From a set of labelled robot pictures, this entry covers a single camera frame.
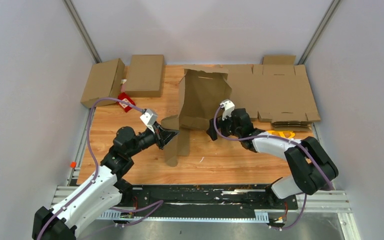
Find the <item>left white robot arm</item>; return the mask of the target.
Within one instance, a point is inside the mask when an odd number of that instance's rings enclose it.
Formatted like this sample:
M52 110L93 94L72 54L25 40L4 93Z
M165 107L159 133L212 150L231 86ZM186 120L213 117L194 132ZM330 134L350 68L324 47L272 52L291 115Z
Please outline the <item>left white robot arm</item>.
M83 184L50 209L43 206L36 211L32 239L76 240L109 208L129 206L133 201L129 190L132 186L123 176L134 164L132 157L153 145L162 150L179 133L158 122L140 133L129 126L121 127L108 153Z

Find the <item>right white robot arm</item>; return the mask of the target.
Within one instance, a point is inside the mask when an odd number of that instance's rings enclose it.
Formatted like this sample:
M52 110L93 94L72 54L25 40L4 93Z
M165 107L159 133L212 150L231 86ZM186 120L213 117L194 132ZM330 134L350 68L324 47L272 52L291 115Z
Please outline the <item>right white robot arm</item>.
M244 108L234 109L226 117L216 114L209 120L206 133L212 141L224 138L240 142L246 150L287 162L290 175L275 180L265 190L266 204L272 209L278 209L293 195L332 190L332 180L339 175L337 166L316 138L294 140L256 128Z

